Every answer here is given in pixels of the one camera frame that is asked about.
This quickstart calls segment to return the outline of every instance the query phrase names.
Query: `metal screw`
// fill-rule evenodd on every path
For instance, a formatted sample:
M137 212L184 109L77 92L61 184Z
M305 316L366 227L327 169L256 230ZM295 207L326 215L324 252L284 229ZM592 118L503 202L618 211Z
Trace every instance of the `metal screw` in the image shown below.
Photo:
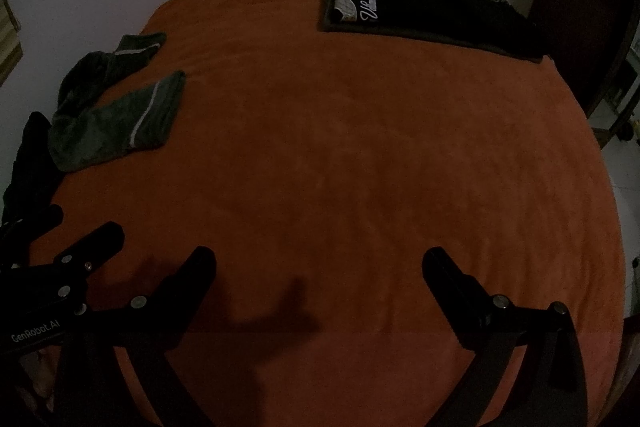
M553 308L556 313L564 315L569 312L569 308L567 308L562 302L556 301L553 303Z
M504 295L494 295L493 302L494 306L501 310L505 309L511 303L509 298Z
M137 297L133 297L131 299L130 305L135 310L144 308L146 306L146 297L144 295L138 295Z

